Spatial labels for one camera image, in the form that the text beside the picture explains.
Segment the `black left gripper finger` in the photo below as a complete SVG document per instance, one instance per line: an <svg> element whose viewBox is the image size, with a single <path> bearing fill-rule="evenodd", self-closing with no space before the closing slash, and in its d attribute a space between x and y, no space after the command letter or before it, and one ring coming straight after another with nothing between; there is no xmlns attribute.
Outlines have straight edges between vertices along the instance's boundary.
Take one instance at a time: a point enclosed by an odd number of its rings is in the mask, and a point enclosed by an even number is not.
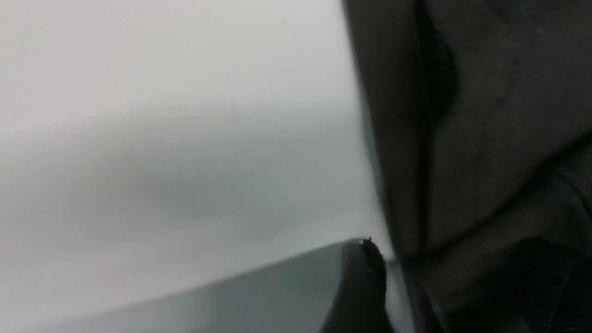
<svg viewBox="0 0 592 333"><path fill-rule="evenodd" d="M392 333L385 308L386 265L371 238L353 240L342 252L338 291L321 333Z"/></svg>

